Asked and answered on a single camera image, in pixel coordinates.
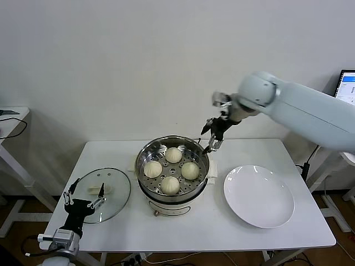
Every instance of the power strip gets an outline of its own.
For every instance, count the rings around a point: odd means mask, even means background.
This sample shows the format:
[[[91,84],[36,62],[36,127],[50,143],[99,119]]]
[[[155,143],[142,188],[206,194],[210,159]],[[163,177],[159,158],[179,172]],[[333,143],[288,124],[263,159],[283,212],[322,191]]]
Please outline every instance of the power strip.
[[[147,257],[149,257],[150,255],[152,255],[152,253],[144,253],[144,252],[141,252],[141,253],[132,253],[130,254],[129,256],[125,257],[123,260],[125,261],[129,261],[130,259],[135,259],[135,256],[136,255],[140,255],[141,257],[141,260],[143,261],[144,259],[146,259]]]

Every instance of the steamed bun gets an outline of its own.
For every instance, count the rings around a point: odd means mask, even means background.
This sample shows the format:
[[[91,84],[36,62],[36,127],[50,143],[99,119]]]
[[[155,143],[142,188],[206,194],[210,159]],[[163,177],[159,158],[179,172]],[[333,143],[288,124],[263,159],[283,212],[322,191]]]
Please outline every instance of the steamed bun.
[[[174,176],[165,177],[161,182],[160,189],[166,195],[177,194],[180,189],[179,180]]]
[[[182,152],[178,148],[169,148],[166,151],[165,158],[168,162],[179,162],[182,158]]]
[[[163,168],[159,162],[151,161],[145,164],[144,174],[149,178],[156,178],[162,172]]]
[[[199,176],[200,169],[193,162],[185,163],[181,168],[181,174],[185,179],[194,180]]]

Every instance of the white plate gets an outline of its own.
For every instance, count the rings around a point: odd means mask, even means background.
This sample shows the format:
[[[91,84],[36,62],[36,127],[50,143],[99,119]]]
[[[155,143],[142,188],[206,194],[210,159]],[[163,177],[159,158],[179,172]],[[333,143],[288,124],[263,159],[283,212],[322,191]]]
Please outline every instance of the white plate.
[[[254,165],[233,169],[224,181],[224,195],[232,210],[245,222],[260,228],[287,223],[295,201],[282,178]]]

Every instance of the white wall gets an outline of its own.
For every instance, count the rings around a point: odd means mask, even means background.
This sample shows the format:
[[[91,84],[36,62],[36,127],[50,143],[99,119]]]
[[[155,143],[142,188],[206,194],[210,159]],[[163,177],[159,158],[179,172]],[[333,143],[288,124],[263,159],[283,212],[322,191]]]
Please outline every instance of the white wall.
[[[0,105],[32,111],[30,133],[7,145],[60,193],[86,141],[197,137],[217,115],[212,92],[236,91],[254,70],[323,90],[354,67],[355,53],[344,55],[353,50],[354,7],[350,0],[2,1]],[[259,115],[226,137],[287,133]]]

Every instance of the white robotic arm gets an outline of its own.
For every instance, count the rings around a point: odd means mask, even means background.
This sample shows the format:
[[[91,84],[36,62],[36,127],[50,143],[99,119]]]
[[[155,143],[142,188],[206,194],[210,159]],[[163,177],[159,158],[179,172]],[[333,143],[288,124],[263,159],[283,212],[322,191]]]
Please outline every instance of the white robotic arm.
[[[262,112],[322,147],[355,153],[354,105],[269,73],[247,76],[237,94],[215,93],[213,104],[222,108],[218,119],[228,123],[238,124],[249,115]],[[212,125],[216,122],[217,119],[206,124],[211,129],[209,151],[218,149],[222,141],[221,137],[216,138],[216,127]]]

